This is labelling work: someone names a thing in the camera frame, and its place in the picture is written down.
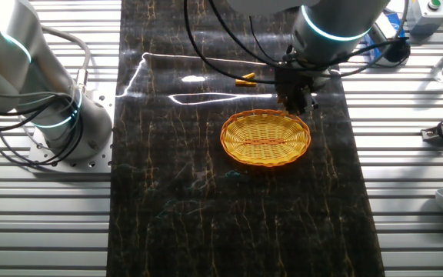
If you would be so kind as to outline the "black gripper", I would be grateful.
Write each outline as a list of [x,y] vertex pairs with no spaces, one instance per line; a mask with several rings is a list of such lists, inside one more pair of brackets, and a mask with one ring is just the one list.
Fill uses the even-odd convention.
[[278,95],[277,103],[281,104],[285,114],[303,115],[318,108],[318,103],[312,95],[300,95],[297,97],[297,108],[293,101],[288,99],[295,89],[311,88],[314,85],[314,78],[284,69],[275,70],[275,90]]

